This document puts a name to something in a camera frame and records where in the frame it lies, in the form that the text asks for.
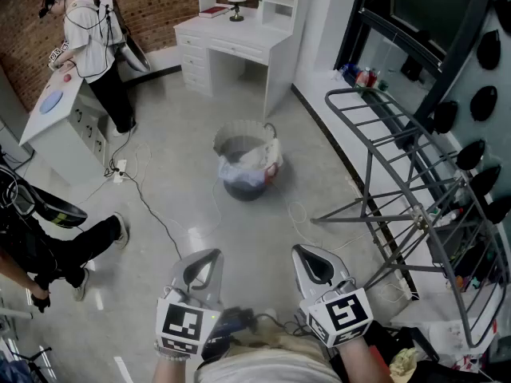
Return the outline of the person's right forearm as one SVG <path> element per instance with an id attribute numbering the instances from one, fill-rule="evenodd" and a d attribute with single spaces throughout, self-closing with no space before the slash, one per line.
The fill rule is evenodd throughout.
<path id="1" fill-rule="evenodd" d="M 338 345 L 337 349 L 350 383 L 394 383 L 377 363 L 363 337 Z"/>

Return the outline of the black waist recorder device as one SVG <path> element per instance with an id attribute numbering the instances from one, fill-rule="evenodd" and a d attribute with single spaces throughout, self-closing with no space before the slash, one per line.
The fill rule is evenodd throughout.
<path id="1" fill-rule="evenodd" d="M 234 333 L 251 329 L 255 323 L 253 309 L 242 309 L 239 306 L 226 309 L 203 348 L 203 359 L 220 356 L 230 347 L 231 342 L 235 341 Z"/>

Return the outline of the person's white shirt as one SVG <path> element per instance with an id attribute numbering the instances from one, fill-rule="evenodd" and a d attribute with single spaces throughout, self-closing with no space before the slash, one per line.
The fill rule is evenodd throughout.
<path id="1" fill-rule="evenodd" d="M 259 349 L 202 366 L 194 383 L 342 383 L 326 363 L 283 349 Z"/>

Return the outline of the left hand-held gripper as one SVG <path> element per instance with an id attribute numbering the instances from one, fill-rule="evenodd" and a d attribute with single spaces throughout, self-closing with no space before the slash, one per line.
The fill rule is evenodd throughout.
<path id="1" fill-rule="evenodd" d="M 207 265 L 204 284 L 194 287 L 193 297 L 184 290 Z M 156 347 L 160 352 L 202 355 L 224 311 L 220 303 L 223 269 L 220 249 L 197 251 L 172 267 L 171 285 L 176 288 L 165 286 L 156 306 Z"/>

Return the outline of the group of black caps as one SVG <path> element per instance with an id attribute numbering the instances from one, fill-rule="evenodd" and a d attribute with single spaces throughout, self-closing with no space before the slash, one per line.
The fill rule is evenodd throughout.
<path id="1" fill-rule="evenodd" d="M 487 196 L 500 225 L 511 236 L 511 0 L 493 0 L 481 35 L 446 96 L 458 106 L 444 149 L 460 151 L 475 142 L 485 150 L 473 170 L 498 170 Z"/>

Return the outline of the black bag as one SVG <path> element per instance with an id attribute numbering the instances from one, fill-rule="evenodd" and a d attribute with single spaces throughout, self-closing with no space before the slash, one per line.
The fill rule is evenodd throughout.
<path id="1" fill-rule="evenodd" d="M 416 61 L 412 56 L 408 55 L 405 62 L 403 63 L 400 72 L 412 82 L 423 82 L 424 79 L 421 77 L 423 70 L 422 65 Z"/>

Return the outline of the white drawer cabinet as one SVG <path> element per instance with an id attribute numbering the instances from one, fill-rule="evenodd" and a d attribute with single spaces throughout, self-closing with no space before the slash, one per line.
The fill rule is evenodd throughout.
<path id="1" fill-rule="evenodd" d="M 69 73 L 71 81 L 63 77 Z M 47 114 L 39 112 L 45 97 L 61 90 L 63 97 Z M 107 113 L 75 68 L 53 72 L 23 131 L 19 144 L 30 145 L 68 184 L 104 177 L 109 142 L 98 122 Z"/>

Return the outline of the yellow cloth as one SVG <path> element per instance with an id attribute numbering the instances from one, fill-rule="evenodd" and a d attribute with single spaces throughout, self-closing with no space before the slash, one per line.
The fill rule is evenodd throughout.
<path id="1" fill-rule="evenodd" d="M 416 368 L 416 349 L 401 349 L 390 363 L 390 377 L 394 383 L 407 383 Z"/>

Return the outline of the blue plate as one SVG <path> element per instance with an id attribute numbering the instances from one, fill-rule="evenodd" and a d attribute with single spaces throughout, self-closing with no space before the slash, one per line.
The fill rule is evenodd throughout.
<path id="1" fill-rule="evenodd" d="M 61 90 L 54 90 L 49 93 L 40 104 L 39 112 L 41 114 L 47 114 L 59 103 L 62 97 L 63 92 Z"/>

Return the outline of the silver round basin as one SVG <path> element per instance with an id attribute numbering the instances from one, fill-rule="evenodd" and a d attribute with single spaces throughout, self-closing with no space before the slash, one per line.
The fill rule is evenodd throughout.
<path id="1" fill-rule="evenodd" d="M 117 56 L 134 71 L 148 73 L 151 70 L 145 53 L 129 34 L 124 35 L 123 41 L 117 46 Z"/>

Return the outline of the person's khaki trousers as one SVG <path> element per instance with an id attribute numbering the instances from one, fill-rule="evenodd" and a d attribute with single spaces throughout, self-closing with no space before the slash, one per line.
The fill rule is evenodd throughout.
<path id="1" fill-rule="evenodd" d="M 262 353 L 268 350 L 283 350 L 303 355 L 315 361 L 324 361 L 323 350 L 312 338 L 299 338 L 287 334 L 269 323 L 260 324 L 255 331 L 243 330 L 234 333 L 235 341 L 227 350 L 225 357 L 246 353 Z"/>

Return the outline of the grey metal drying rack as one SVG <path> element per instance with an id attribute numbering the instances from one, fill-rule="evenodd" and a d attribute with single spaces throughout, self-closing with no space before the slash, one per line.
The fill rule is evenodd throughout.
<path id="1" fill-rule="evenodd" d="M 333 89 L 324 99 L 361 152 L 362 187 L 312 223 L 365 224 L 383 257 L 366 286 L 409 275 L 420 302 L 451 311 L 467 346 L 478 347 L 511 289 L 511 250 L 472 172 L 433 121 L 419 122 L 387 93 Z"/>

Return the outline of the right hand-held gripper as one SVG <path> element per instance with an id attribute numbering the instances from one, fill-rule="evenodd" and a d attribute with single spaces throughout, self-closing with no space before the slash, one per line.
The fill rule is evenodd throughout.
<path id="1" fill-rule="evenodd" d="M 374 316 L 365 290 L 355 287 L 342 259 L 323 248 L 305 244 L 294 245 L 291 257 L 297 286 L 304 298 L 299 308 L 315 336 L 328 349 L 363 336 Z M 328 287 L 311 297 L 316 284 L 337 287 Z"/>

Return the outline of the black window frame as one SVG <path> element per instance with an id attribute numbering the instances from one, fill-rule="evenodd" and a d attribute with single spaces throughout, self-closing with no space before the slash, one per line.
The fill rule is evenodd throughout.
<path id="1" fill-rule="evenodd" d="M 435 80 L 414 117 L 436 108 L 461 71 L 492 0 L 355 0 L 336 69 L 357 65 L 372 30 L 393 41 Z"/>

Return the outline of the grey woven laundry basket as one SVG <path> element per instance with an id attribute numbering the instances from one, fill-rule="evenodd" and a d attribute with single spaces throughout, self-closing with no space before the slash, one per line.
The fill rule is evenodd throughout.
<path id="1" fill-rule="evenodd" d="M 278 139 L 276 128 L 271 123 L 262 123 L 253 120 L 234 120 L 223 125 L 213 140 L 213 150 L 218 158 L 227 152 L 236 150 L 247 151 L 264 141 Z M 227 193 L 239 201 L 253 201 L 258 199 L 267 189 L 262 191 L 241 191 L 224 184 Z"/>

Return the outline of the person's left forearm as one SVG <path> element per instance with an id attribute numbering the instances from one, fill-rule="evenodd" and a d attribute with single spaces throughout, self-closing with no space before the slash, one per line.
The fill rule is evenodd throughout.
<path id="1" fill-rule="evenodd" d="M 159 352 L 152 383 L 186 383 L 186 362 L 190 356 L 180 352 Z"/>

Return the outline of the white desk with hutch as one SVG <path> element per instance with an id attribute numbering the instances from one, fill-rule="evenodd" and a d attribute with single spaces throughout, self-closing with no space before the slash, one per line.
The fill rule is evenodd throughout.
<path id="1" fill-rule="evenodd" d="M 268 117 L 294 82 L 308 6 L 309 0 L 262 0 L 258 9 L 241 8 L 241 22 L 221 14 L 176 25 L 186 87 L 214 96 L 234 85 L 247 61 L 263 65 L 263 116 Z"/>

